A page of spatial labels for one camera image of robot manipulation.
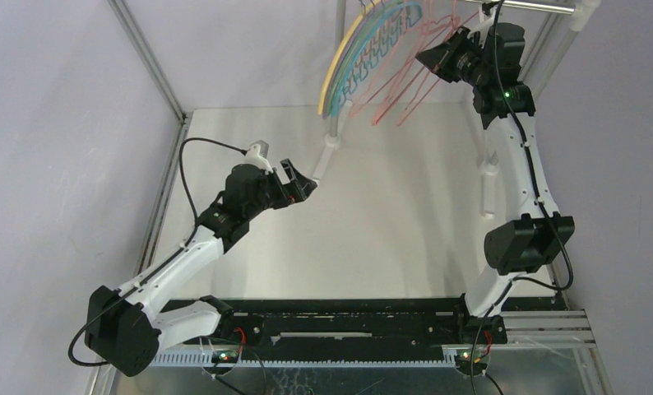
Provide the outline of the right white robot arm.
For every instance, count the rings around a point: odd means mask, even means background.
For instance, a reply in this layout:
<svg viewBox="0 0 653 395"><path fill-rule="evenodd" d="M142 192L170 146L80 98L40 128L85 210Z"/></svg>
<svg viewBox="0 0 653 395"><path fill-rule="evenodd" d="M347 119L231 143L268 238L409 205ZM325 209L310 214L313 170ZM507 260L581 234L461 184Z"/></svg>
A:
<svg viewBox="0 0 653 395"><path fill-rule="evenodd" d="M416 56L441 80L471 86L473 108L498 156L504 183L506 221L485 235L486 266L463 295L465 312L452 322L463 342L482 336L484 318L499 314L517 283L534 282L534 273L564 254L575 231L573 217L561 214L544 176L534 96L519 78L524 34L521 26L500 22L481 40L461 26Z"/></svg>

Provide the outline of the pink wire hanger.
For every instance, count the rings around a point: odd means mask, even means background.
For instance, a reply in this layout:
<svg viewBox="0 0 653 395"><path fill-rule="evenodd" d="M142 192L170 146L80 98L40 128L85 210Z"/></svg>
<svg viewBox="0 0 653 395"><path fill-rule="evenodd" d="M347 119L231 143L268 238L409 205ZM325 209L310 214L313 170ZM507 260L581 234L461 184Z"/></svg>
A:
<svg viewBox="0 0 653 395"><path fill-rule="evenodd" d="M461 17L462 25L465 22L468 22L470 19L473 19L474 16L469 18L464 18L464 13L459 11L461 1L457 1L457 12ZM439 15L447 14L448 7L446 7L445 1L442 1L442 5L439 6L436 4L435 12ZM432 81L430 73L424 69L424 71L419 75L417 81L410 87L410 89L405 93L405 95L400 99L397 104L403 103L404 109L402 109L396 117L396 126L402 126L405 121L412 115L412 113L417 109L417 107L422 103L422 101L429 95L432 89L435 87L436 82Z"/></svg>
<svg viewBox="0 0 653 395"><path fill-rule="evenodd" d="M372 118L372 125L377 126L390 110L400 101L410 87L417 81L425 67L417 64L415 55L443 40L449 39L462 25L457 12L457 1L445 1L447 14L439 16L436 10L438 1L422 1L423 19L414 28L408 29L406 36L412 35L415 41L404 46L408 50L405 61L399 66L392 77L385 81L367 100L369 103L387 88L387 94Z"/></svg>
<svg viewBox="0 0 653 395"><path fill-rule="evenodd" d="M404 1L402 7L396 9L378 31L379 38L384 39L387 52L380 54L380 48L376 47L366 51L364 55L364 66L368 75L360 83L366 84L365 91L353 101L350 107L349 117L354 119L363 112L368 105L375 104L377 107L382 102L384 94L376 96L368 103L367 100L376 91L377 85L373 81L376 77L388 80L403 63L405 50L400 47L398 53L394 53L396 44L406 37L408 29L418 25L423 19L422 1Z"/></svg>

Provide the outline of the white clothes rack frame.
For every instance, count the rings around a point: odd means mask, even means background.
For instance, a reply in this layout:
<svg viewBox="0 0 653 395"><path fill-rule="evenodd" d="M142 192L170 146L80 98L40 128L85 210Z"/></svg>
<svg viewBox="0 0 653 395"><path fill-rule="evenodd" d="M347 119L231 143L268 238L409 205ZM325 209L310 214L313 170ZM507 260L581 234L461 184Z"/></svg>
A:
<svg viewBox="0 0 653 395"><path fill-rule="evenodd" d="M402 3L404 1L383 1L383 2L384 2L384 6L382 7L383 13L382 13L382 20L380 21L381 24L380 28L382 27L383 23L389 17L391 17L392 13L396 9L402 7ZM593 13L595 12L595 10L600 6L600 2L590 1L590 0L576 1L575 6L577 7L577 9L572 14L572 23L568 28L571 29L572 32L577 37L578 34L583 31L588 21L592 17ZM343 34L347 30L348 29L345 28L345 2L339 1L337 3L336 46L338 43L340 43ZM376 39L377 41L375 42L375 44L372 44L371 47L369 47L367 50L379 47L380 54L381 55L385 54L387 50L384 48L385 47L384 39L379 37L376 37ZM365 79L365 77L368 75L366 68L364 66L361 66L359 68L359 71L360 74L357 74L357 77L364 77ZM331 155L333 154L334 151L338 150L340 147L341 134L342 134L341 129L345 124L344 119L340 118L340 114L341 112L346 111L349 115L350 107L353 104L353 101L351 100L351 96L357 91L357 88L351 95L348 96L345 105L342 107L338 115L323 118L327 121L325 147L322 152L322 156L320 157L317 163L317 167L313 175L314 178L316 179L320 179L323 176L329 164L329 161L331 159Z"/></svg>

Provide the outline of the aluminium frame post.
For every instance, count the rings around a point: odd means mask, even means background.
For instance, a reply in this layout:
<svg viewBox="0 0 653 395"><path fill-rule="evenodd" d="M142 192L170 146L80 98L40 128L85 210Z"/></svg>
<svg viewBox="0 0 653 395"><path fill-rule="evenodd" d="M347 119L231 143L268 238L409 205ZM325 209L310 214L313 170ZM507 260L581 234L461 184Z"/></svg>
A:
<svg viewBox="0 0 653 395"><path fill-rule="evenodd" d="M187 115L127 1L108 0L108 4L162 99L168 105L177 121L181 124L185 123Z"/></svg>
<svg viewBox="0 0 653 395"><path fill-rule="evenodd" d="M530 87L534 101L540 104L540 97L549 81L563 61L576 35L568 27L572 23L572 12L576 1L535 1L543 6L566 8L571 11L528 10L540 20L531 31L530 48L523 58L521 79Z"/></svg>

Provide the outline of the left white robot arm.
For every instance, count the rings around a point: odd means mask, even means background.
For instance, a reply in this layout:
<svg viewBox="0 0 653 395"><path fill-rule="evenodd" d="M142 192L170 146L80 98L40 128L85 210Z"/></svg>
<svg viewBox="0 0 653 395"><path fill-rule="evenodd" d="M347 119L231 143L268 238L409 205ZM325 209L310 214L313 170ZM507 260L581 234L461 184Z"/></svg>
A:
<svg viewBox="0 0 653 395"><path fill-rule="evenodd" d="M127 377L144 371L162 351L209 337L227 342L235 330L230 307L204 296L181 308L166 310L175 292L201 269L226 255L266 210L306 201L318 183L300 174L288 159L281 161L288 183L274 170L251 163L236 165L225 188L195 220L189 238L163 262L110 289L100 286L90 296L85 345Z"/></svg>

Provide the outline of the yellow wavy hanger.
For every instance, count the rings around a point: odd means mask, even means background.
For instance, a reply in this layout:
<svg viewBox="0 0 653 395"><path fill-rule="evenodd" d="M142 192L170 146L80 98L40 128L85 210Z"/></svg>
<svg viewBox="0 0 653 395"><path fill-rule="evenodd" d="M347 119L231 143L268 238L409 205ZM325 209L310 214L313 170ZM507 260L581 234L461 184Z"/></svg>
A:
<svg viewBox="0 0 653 395"><path fill-rule="evenodd" d="M377 41L383 6L383 1L365 5L337 44L320 93L317 113L324 119L338 115L348 96L364 79L357 74L364 64L362 57L366 50Z"/></svg>

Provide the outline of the red wire hanger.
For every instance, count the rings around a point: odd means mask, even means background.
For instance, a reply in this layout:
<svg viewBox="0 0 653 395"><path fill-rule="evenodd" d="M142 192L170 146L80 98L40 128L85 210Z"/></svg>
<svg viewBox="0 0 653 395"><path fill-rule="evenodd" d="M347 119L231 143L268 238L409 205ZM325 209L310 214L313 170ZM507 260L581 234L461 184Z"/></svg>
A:
<svg viewBox="0 0 653 395"><path fill-rule="evenodd" d="M458 11L458 1L423 1L422 8L422 21L406 31L406 37L401 39L394 49L394 53L398 53L400 47L405 50L403 63L388 80L385 81L380 77L373 80L377 89L371 97L374 99L384 94L382 102L371 118L373 126L380 124L399 103L404 103L405 107L396 116L396 124L400 126L406 121L433 89L431 86L425 86L428 79L427 72L425 67L417 63L416 54L450 38L463 24L462 16Z"/></svg>

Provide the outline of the left aluminium frame post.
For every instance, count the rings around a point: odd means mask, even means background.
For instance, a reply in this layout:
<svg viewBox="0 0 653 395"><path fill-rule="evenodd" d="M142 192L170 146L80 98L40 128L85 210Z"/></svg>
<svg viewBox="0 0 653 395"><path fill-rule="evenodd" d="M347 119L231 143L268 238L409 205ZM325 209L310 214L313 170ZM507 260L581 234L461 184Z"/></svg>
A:
<svg viewBox="0 0 653 395"><path fill-rule="evenodd" d="M162 99L168 105L177 121L181 124L185 123L187 115L127 1L108 0L108 4Z"/></svg>

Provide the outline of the metal hanging rod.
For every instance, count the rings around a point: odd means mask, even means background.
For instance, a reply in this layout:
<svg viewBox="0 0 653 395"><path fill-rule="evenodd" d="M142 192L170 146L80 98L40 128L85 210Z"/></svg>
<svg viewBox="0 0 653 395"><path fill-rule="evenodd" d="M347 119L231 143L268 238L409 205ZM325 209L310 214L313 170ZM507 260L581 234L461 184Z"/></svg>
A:
<svg viewBox="0 0 653 395"><path fill-rule="evenodd" d="M504 7L528 10L533 12L545 12L560 15L572 15L577 7L572 4L550 1L512 1L503 2Z"/></svg>

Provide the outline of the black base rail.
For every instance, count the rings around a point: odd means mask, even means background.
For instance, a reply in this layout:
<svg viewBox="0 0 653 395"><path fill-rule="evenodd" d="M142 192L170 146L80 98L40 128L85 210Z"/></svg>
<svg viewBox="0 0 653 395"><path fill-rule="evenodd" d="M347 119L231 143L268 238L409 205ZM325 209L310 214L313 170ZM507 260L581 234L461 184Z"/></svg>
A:
<svg viewBox="0 0 653 395"><path fill-rule="evenodd" d="M250 361L296 363L428 363L445 347L505 345L499 315L471 317L461 298L356 300L227 299L231 315L187 345L245 345Z"/></svg>

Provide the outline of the right aluminium frame post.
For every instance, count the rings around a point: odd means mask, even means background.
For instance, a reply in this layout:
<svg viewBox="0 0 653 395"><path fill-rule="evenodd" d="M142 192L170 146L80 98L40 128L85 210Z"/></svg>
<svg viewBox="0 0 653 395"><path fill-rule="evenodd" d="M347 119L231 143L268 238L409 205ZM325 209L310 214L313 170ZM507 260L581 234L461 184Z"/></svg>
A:
<svg viewBox="0 0 653 395"><path fill-rule="evenodd" d="M549 81L563 61L576 35L568 27L572 23L572 12L576 1L535 1L543 6L566 8L571 11L528 10L540 20L531 31L530 48L523 58L521 79L530 87L534 101L540 104L540 97Z"/></svg>

